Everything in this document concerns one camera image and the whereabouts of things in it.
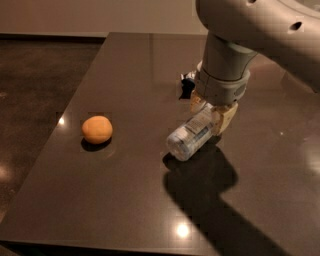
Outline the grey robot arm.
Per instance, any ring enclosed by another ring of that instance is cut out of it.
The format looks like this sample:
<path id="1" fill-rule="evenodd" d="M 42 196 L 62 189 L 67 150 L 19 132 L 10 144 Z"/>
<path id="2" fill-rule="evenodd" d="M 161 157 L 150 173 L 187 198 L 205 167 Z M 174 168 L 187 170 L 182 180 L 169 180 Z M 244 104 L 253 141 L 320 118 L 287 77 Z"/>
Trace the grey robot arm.
<path id="1" fill-rule="evenodd" d="M 258 53 L 319 91 L 317 11 L 296 0 L 196 0 L 196 11 L 208 35 L 191 107 L 202 101 L 213 106 L 213 134 L 228 127 Z"/>

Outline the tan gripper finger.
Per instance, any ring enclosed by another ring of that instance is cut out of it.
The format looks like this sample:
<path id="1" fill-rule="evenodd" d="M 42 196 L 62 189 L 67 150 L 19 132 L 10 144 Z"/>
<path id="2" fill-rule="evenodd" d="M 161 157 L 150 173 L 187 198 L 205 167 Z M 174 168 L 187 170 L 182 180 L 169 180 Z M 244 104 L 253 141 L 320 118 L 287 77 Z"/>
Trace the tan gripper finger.
<path id="1" fill-rule="evenodd" d="M 213 121 L 212 134 L 221 135 L 229 126 L 238 109 L 238 103 L 231 105 L 215 106 L 212 110 L 211 117 Z"/>
<path id="2" fill-rule="evenodd" d="M 192 113 L 198 113 L 207 104 L 206 100 L 198 94 L 196 90 L 191 92 L 190 96 L 190 111 Z"/>

